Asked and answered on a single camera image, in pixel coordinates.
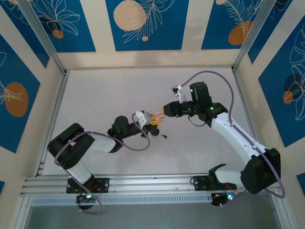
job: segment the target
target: black cable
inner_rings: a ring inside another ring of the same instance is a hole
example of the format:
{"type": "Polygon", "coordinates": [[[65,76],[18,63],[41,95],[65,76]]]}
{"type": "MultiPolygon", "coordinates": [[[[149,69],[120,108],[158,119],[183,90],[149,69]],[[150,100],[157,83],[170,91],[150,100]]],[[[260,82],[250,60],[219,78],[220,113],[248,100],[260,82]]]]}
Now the black cable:
{"type": "Polygon", "coordinates": [[[193,124],[193,125],[195,125],[195,126],[197,126],[197,127],[201,127],[201,126],[204,126],[204,125],[205,125],[205,122],[204,122],[203,125],[196,125],[195,123],[193,123],[193,122],[190,120],[190,116],[188,116],[187,118],[188,118],[188,120],[191,122],[191,124],[193,124]]]}
{"type": "Polygon", "coordinates": [[[192,182],[192,180],[194,179],[195,177],[192,177],[191,179],[190,179],[190,183],[192,184],[192,185],[195,185],[195,182],[192,182]]]}

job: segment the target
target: white floor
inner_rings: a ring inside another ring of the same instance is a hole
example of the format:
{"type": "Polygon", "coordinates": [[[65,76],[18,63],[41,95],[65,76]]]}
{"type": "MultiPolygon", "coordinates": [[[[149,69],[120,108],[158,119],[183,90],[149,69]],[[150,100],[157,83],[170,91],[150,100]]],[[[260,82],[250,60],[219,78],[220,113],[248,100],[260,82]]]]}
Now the white floor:
{"type": "MultiPolygon", "coordinates": [[[[162,106],[177,100],[171,91],[173,86],[184,83],[202,70],[207,69],[168,67],[71,71],[53,138],[76,122],[85,130],[106,133],[117,116],[124,115],[131,122],[131,114],[137,110],[149,113],[160,111],[162,106]]],[[[209,70],[223,74],[232,84],[235,93],[233,117],[249,132],[231,69],[209,70]]],[[[229,108],[230,90],[220,77],[205,73],[191,83],[199,81],[208,85],[213,102],[220,102],[229,108]]],[[[192,120],[197,124],[202,123],[197,117],[192,120]]],[[[125,139],[125,143],[142,148],[147,140],[137,135],[125,139]]],[[[54,165],[53,159],[48,153],[43,174],[65,174],[54,165]]],[[[109,154],[89,149],[82,161],[93,174],[125,175],[204,173],[221,163],[242,164],[239,155],[222,136],[207,125],[192,125],[186,116],[166,117],[161,123],[160,135],[151,136],[151,146],[146,151],[134,152],[122,148],[117,153],[109,154]]]]}

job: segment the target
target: cable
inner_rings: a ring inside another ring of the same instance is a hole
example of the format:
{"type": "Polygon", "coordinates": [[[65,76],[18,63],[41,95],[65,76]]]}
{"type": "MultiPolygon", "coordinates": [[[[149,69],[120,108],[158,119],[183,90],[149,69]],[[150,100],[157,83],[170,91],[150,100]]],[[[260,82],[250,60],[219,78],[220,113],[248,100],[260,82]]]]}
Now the cable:
{"type": "MultiPolygon", "coordinates": [[[[71,139],[71,140],[70,140],[70,141],[69,141],[69,142],[68,142],[68,143],[58,152],[58,154],[57,154],[56,157],[54,158],[54,164],[56,164],[57,166],[61,166],[60,163],[58,163],[58,161],[57,161],[57,159],[59,158],[59,156],[63,153],[63,151],[64,151],[72,142],[74,142],[76,139],[78,139],[79,137],[81,137],[81,136],[83,136],[83,135],[85,135],[85,134],[101,135],[101,136],[110,138],[110,139],[112,139],[112,140],[114,140],[114,141],[116,141],[116,142],[122,144],[123,146],[125,146],[126,148],[128,148],[128,149],[130,149],[130,150],[132,150],[132,151],[144,151],[145,149],[147,149],[147,148],[150,146],[151,142],[150,142],[150,139],[149,139],[148,135],[146,134],[146,132],[145,132],[144,130],[142,130],[141,127],[140,127],[140,126],[137,124],[137,122],[135,121],[134,116],[135,116],[135,113],[132,114],[132,121],[133,121],[133,123],[135,124],[135,126],[136,126],[137,128],[139,128],[139,129],[141,130],[141,132],[142,132],[142,133],[146,136],[146,138],[147,138],[148,144],[147,144],[147,146],[146,146],[145,148],[143,148],[143,149],[134,149],[134,148],[131,148],[131,147],[127,146],[124,142],[120,141],[119,139],[117,139],[117,138],[115,138],[115,137],[111,137],[111,136],[109,136],[109,135],[105,135],[105,134],[103,134],[103,133],[99,133],[99,132],[95,132],[95,131],[84,131],[84,132],[82,132],[82,133],[76,135],[74,138],[72,138],[72,139],[71,139]]],[[[91,194],[91,195],[97,200],[97,202],[99,203],[99,205],[101,206],[101,209],[98,210],[98,211],[95,211],[95,212],[84,211],[84,210],[81,209],[81,201],[80,201],[79,204],[78,204],[78,206],[77,206],[77,207],[79,208],[79,211],[80,211],[80,212],[83,212],[83,213],[86,213],[86,214],[91,214],[91,215],[98,215],[98,214],[100,214],[101,211],[102,211],[102,203],[101,203],[101,201],[99,200],[99,198],[98,198],[96,195],[94,195],[90,190],[88,190],[88,189],[87,189],[81,182],[79,182],[75,177],[73,177],[72,174],[71,174],[68,170],[65,169],[65,171],[66,171],[66,173],[68,173],[69,176],[72,177],[72,179],[73,179],[80,187],[82,187],[87,193],[91,194]]]]}
{"type": "MultiPolygon", "coordinates": [[[[181,87],[185,86],[187,83],[189,83],[193,78],[195,78],[196,76],[202,74],[202,73],[212,73],[212,74],[216,74],[218,76],[220,76],[225,82],[226,84],[229,86],[230,88],[230,91],[231,91],[231,105],[230,105],[230,109],[229,109],[229,122],[230,124],[233,126],[233,128],[238,132],[240,133],[240,135],[242,135],[248,142],[251,146],[254,146],[255,144],[247,137],[247,135],[245,135],[237,126],[235,126],[233,124],[233,121],[232,121],[232,109],[233,109],[233,104],[234,104],[234,92],[233,92],[233,88],[232,86],[230,85],[229,81],[221,74],[217,73],[217,72],[214,72],[214,71],[209,71],[209,70],[206,70],[206,71],[201,71],[201,72],[198,72],[196,73],[195,75],[193,75],[191,78],[189,78],[186,82],[184,82],[183,84],[181,84],[181,87]]],[[[275,192],[271,191],[271,190],[268,190],[268,189],[265,189],[267,192],[271,193],[272,195],[278,197],[278,198],[285,198],[286,196],[286,192],[285,192],[285,188],[284,188],[284,185],[278,175],[278,173],[276,172],[275,168],[273,167],[273,165],[271,164],[271,162],[268,160],[268,158],[263,154],[263,152],[259,149],[259,148],[256,148],[255,149],[262,157],[263,159],[266,161],[266,163],[268,164],[268,166],[270,167],[271,171],[273,172],[277,182],[279,183],[280,185],[280,188],[281,188],[281,191],[282,191],[282,195],[278,195],[276,194],[275,192]]]]}
{"type": "Polygon", "coordinates": [[[192,178],[190,179],[190,183],[191,183],[192,185],[195,185],[195,182],[192,182],[192,180],[194,180],[194,178],[195,178],[195,177],[192,177],[192,178]]]}
{"type": "Polygon", "coordinates": [[[197,127],[201,127],[201,126],[204,126],[205,125],[205,122],[202,124],[202,125],[196,125],[195,123],[193,123],[190,119],[190,116],[187,117],[188,120],[191,122],[191,124],[193,124],[194,126],[197,126],[197,127]]]}

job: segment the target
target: robotic arm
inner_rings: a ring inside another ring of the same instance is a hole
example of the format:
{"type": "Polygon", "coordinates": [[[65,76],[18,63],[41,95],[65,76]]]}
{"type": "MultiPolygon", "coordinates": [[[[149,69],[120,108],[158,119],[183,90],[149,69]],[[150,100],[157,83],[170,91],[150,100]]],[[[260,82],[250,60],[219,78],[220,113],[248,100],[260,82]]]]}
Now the robotic arm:
{"type": "MultiPolygon", "coordinates": [[[[198,190],[224,190],[226,184],[236,188],[236,184],[243,185],[250,193],[256,194],[261,190],[275,183],[276,177],[266,163],[266,160],[258,153],[258,149],[271,162],[277,174],[280,176],[281,163],[280,154],[276,149],[267,149],[249,136],[234,120],[231,114],[220,103],[213,103],[209,95],[207,85],[204,82],[190,85],[192,101],[186,101],[182,87],[177,86],[172,89],[179,101],[171,102],[163,107],[164,115],[168,117],[181,117],[183,115],[197,115],[200,120],[220,133],[237,151],[245,163],[245,168],[240,171],[236,169],[227,170],[225,164],[218,165],[209,171],[206,177],[198,177],[198,182],[204,188],[198,190]]],[[[158,135],[160,121],[154,115],[145,112],[136,112],[137,127],[135,123],[129,123],[124,116],[115,119],[114,124],[108,130],[110,137],[116,138],[123,143],[123,139],[133,135],[150,132],[158,135]]],[[[83,133],[84,129],[79,124],[73,124],[59,136],[53,139],[48,145],[48,151],[56,157],[57,154],[75,136],[83,133]]],[[[123,145],[106,136],[93,138],[89,134],[83,134],[73,144],[68,145],[57,158],[58,163],[66,169],[79,183],[85,186],[92,193],[99,193],[100,188],[107,192],[109,180],[95,178],[93,174],[81,162],[85,152],[91,148],[96,148],[104,152],[117,152],[123,145]]],[[[67,193],[82,193],[82,189],[73,179],[68,180],[67,193]]]]}
{"type": "Polygon", "coordinates": [[[183,115],[197,115],[200,120],[220,133],[237,151],[245,163],[242,171],[226,170],[225,164],[216,166],[209,171],[209,176],[202,177],[207,189],[222,190],[226,183],[242,184],[250,193],[257,194],[261,190],[275,183],[277,180],[266,163],[258,153],[257,148],[271,162],[277,174],[281,173],[280,154],[276,149],[267,149],[249,136],[234,120],[228,110],[220,103],[213,103],[207,85],[204,82],[190,85],[192,101],[186,101],[181,86],[173,89],[179,101],[171,102],[163,107],[168,117],[181,117],[183,115]]]}
{"type": "MultiPolygon", "coordinates": [[[[64,132],[54,138],[48,144],[48,151],[56,158],[57,154],[68,144],[75,136],[83,134],[77,138],[73,143],[68,145],[60,156],[57,162],[60,166],[67,170],[80,184],[91,190],[92,193],[108,192],[108,181],[104,178],[95,178],[94,175],[82,163],[81,158],[90,149],[98,149],[103,152],[115,153],[123,147],[123,139],[133,135],[141,134],[145,137],[143,131],[148,134],[156,136],[159,134],[159,125],[162,117],[156,117],[144,111],[137,111],[135,113],[137,122],[129,123],[128,118],[119,116],[115,119],[112,127],[108,130],[106,135],[96,135],[94,138],[84,133],[84,129],[78,123],[72,124],[64,132]]],[[[73,179],[68,179],[67,193],[82,193],[84,189],[73,179]]]]}

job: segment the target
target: orange circle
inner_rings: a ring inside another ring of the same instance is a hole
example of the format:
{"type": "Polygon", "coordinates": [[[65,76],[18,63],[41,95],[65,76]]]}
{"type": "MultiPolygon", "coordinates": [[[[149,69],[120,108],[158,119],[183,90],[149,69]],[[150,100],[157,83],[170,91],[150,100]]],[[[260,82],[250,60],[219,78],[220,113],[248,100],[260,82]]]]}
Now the orange circle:
{"type": "Polygon", "coordinates": [[[142,37],[142,41],[144,41],[144,42],[148,41],[148,37],[147,36],[143,36],[142,37]]]}
{"type": "Polygon", "coordinates": [[[229,34],[229,43],[231,45],[243,44],[246,35],[248,34],[253,21],[245,21],[243,24],[237,25],[229,34]]]}
{"type": "Polygon", "coordinates": [[[57,39],[62,39],[63,38],[63,32],[60,31],[60,30],[53,30],[52,34],[57,39]]]}
{"type": "Polygon", "coordinates": [[[289,105],[294,99],[294,95],[290,91],[286,91],[283,94],[283,101],[285,104],[289,105]]]}
{"type": "Polygon", "coordinates": [[[113,11],[114,21],[121,30],[133,31],[141,28],[146,22],[143,7],[133,0],[122,1],[113,11]]]}
{"type": "Polygon", "coordinates": [[[8,96],[7,99],[5,99],[5,106],[8,112],[17,118],[20,118],[25,115],[28,105],[29,105],[29,96],[27,89],[20,84],[20,83],[10,83],[5,88],[4,94],[8,96]],[[20,96],[18,96],[18,99],[14,98],[11,93],[14,93],[14,95],[18,95],[22,93],[20,96]]]}

